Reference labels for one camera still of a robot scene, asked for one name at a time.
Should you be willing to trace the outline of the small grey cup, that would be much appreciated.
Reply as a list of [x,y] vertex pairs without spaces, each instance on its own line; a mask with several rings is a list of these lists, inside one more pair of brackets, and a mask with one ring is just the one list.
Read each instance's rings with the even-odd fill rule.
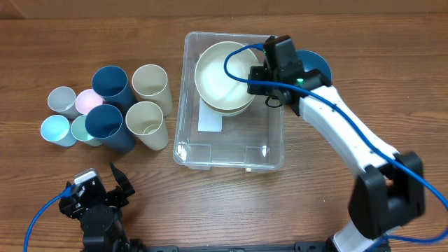
[[76,108],[76,93],[67,86],[57,87],[48,95],[48,106],[54,112],[69,119],[75,119],[81,115]]

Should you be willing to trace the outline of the dark blue bowl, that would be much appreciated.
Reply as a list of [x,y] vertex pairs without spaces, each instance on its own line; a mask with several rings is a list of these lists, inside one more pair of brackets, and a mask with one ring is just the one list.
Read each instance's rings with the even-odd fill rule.
[[305,72],[318,69],[330,81],[333,79],[330,65],[322,56],[310,50],[297,50],[296,53]]

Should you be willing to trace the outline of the small light blue cup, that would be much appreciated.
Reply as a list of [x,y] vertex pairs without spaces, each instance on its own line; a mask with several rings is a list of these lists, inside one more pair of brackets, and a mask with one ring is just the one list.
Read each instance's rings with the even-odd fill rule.
[[46,141],[63,147],[73,146],[77,142],[71,131],[71,123],[63,115],[46,118],[41,124],[40,133]]

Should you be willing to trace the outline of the small pink cup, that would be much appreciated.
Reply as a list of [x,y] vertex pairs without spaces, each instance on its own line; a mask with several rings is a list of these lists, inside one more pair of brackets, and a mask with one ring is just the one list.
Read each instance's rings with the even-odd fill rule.
[[93,89],[87,89],[77,96],[75,106],[79,113],[87,115],[93,108],[103,103],[104,100]]

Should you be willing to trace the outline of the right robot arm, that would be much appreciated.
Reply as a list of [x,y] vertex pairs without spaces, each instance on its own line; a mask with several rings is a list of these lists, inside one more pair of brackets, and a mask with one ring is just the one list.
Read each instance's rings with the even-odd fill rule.
[[423,164],[368,129],[333,86],[325,60],[266,59],[248,75],[248,92],[278,99],[315,127],[350,168],[350,221],[324,251],[388,251],[388,235],[426,210]]

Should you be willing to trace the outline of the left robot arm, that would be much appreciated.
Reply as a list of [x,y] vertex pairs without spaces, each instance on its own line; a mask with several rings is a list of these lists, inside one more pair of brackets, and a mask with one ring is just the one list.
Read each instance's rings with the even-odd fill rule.
[[89,168],[68,182],[68,193],[59,201],[59,210],[69,218],[80,221],[83,231],[83,250],[87,252],[133,251],[133,245],[122,222],[122,207],[135,193],[126,175],[110,162],[117,186],[107,191],[97,170]]

